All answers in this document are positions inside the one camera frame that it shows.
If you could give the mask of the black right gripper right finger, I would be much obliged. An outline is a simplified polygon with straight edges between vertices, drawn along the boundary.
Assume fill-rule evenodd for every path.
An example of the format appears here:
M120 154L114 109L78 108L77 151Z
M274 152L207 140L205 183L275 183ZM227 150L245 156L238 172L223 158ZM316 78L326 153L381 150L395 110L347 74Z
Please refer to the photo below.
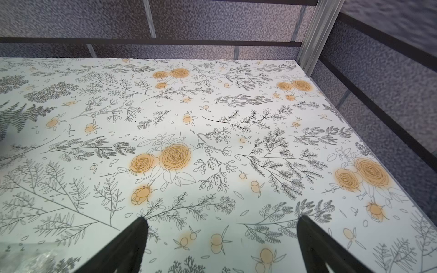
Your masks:
M297 235L308 273L370 273L371 270L337 243L308 216L299 217Z

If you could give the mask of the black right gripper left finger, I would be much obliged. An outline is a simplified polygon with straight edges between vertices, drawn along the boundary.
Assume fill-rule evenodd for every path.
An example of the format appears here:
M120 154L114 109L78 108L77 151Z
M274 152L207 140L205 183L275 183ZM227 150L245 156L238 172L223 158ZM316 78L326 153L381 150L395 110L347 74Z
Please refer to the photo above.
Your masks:
M137 218L76 272L138 273L148 235L147 220L143 217Z

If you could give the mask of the clear bubble wrap sheet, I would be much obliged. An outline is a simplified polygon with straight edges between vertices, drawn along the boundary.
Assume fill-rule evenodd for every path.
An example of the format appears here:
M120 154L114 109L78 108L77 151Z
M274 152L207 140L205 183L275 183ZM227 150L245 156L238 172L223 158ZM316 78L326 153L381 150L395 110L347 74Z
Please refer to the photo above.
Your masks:
M60 250L14 250L1 245L2 273L51 273L56 259L64 255Z

